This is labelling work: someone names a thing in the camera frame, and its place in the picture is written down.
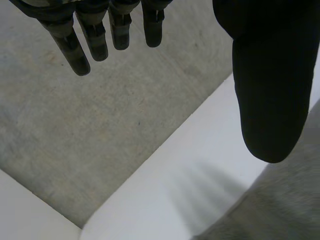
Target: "gray concrete floor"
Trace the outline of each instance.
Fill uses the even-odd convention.
[[[0,3],[0,168],[79,227],[232,72],[211,0],[175,0],[165,13],[155,49],[141,6],[125,51],[105,17],[104,62],[76,22],[91,64],[79,77],[35,19]]]

